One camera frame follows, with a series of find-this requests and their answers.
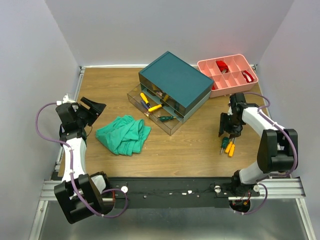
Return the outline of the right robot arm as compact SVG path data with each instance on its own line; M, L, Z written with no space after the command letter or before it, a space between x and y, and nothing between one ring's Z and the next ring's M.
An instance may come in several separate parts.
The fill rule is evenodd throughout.
M288 177L298 166L298 133L273 121L263 106L248 103L244 93L229 97L229 110L221 113L218 136L224 133L234 139L249 125L259 136L256 161L237 170L231 177L230 191L241 196L258 182L270 177Z

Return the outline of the orange screwdriver short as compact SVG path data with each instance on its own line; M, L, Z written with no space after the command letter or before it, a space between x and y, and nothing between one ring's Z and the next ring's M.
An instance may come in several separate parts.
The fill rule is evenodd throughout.
M229 157L232 157L234 155L235 147L236 147L235 144L231 145L230 150L228 152Z

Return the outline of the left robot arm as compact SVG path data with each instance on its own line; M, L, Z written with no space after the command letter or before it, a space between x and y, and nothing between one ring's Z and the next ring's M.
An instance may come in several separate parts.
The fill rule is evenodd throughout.
M86 97L80 101L66 94L55 108L61 121L59 143L63 146L65 166L61 183L54 187L54 195L70 224L95 214L107 214L113 207L103 201L111 191L107 175L103 171L89 175L85 162L88 138L85 128L93 125L106 104Z

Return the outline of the clear drawer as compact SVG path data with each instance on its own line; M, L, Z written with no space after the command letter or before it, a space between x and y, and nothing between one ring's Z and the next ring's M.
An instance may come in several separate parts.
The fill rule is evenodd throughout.
M150 107L154 107L159 104L163 104L163 107L154 112L148 113L148 110L145 109L140 103L142 100L140 96L141 92L146 95L150 103ZM163 101L159 95L149 90L143 84L138 84L131 91L129 91L127 93L127 98L129 102L133 104L140 112L142 112L147 119L151 120L170 136L173 135L184 123L184 117L180 113L176 112L176 110L165 103L165 101ZM158 120L159 116L175 116L180 118L169 120L167 122L161 122Z

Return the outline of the red white item in tray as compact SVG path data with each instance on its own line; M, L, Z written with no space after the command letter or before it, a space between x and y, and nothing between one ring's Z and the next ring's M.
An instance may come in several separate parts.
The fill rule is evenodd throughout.
M244 77L244 79L246 80L247 83L252 83L254 81L254 77L250 74L249 71L244 70L242 72L242 75Z

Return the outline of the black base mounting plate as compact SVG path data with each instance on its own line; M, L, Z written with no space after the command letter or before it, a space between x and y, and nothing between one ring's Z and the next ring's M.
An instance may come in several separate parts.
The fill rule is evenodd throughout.
M231 177L110 177L128 188L129 209L228 208L230 201L259 197L254 186L233 186Z

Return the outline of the aluminium rail frame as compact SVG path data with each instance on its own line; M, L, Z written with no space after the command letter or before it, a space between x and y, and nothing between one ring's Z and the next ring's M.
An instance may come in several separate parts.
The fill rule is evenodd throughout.
M298 134L284 129L266 116L262 109L245 101L243 94L231 96L231 109L239 108L234 119L227 113L220 119L221 133L240 135L240 127L249 124L261 135L257 161L236 171L231 177L107 177L104 172L89 175L85 170L87 133L105 109L103 103L85 97L80 102L66 94L55 102L61 119L59 140L65 156L62 181L53 188L67 221L74 224L90 216L109 218L110 212L146 208L230 208L237 215L257 211L252 201L296 199L310 240L315 232L305 209L305 192L300 178L291 177L298 165Z

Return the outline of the green cloth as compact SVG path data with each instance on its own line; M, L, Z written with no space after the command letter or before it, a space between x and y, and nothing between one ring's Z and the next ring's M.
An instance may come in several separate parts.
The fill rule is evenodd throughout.
M95 137L113 154L132 156L141 153L150 132L151 127L146 126L143 119L124 115L98 129Z

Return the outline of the green small screwdriver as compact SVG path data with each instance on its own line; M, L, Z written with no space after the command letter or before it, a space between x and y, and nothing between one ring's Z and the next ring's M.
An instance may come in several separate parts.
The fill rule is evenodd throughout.
M230 140L229 140L229 137L224 137L221 141L221 150L220 150L220 154L223 153L223 151L226 149L226 147L228 146Z

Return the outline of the teal drawer cabinet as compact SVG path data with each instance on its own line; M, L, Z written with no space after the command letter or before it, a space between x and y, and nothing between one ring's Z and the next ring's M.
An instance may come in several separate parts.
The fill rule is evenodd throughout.
M149 90L156 86L172 101L168 104L182 115L209 95L214 81L173 53L167 51L143 68L139 81Z

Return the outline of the orange screwdriver long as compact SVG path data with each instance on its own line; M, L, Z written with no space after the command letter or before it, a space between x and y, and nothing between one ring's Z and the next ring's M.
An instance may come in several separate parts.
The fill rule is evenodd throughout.
M224 150L224 152L225 152L226 154L229 153L229 150L230 150L230 148L231 148L231 145L232 145L232 144L235 144L235 140L236 140L236 138L234 137L234 138L232 138L232 139L229 141L228 146L227 146L227 147L225 148L225 150Z

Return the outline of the green long screwdriver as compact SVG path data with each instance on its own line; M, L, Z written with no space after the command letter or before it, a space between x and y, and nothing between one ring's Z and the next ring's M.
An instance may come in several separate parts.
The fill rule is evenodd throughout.
M178 118L180 118L180 116L159 116L157 119L164 123Z

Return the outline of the pink divided organizer tray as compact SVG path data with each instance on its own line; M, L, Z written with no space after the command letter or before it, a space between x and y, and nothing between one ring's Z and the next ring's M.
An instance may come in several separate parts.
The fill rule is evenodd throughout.
M222 74L216 61L224 61L229 72ZM197 67L201 73L213 80L210 98L250 91L259 81L253 68L242 54L200 60L197 62ZM250 72L254 81L247 83L242 75L243 71Z

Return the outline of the yellow screwdriver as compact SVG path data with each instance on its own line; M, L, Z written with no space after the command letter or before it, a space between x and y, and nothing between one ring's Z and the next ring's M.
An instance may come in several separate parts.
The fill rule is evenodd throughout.
M150 107L150 108L148 109L148 112L152 113L152 112L154 112L154 111L156 111L156 110L158 110L158 109L160 109L160 108L162 108L162 107L163 107L163 104L158 104L158 105L156 105L156 106Z
M151 107L151 106L150 106L150 103L149 103L146 95L145 95L143 92L140 93L140 97L142 98L142 100L143 100L143 102L145 103L145 105L146 105L148 108L150 108L150 107Z

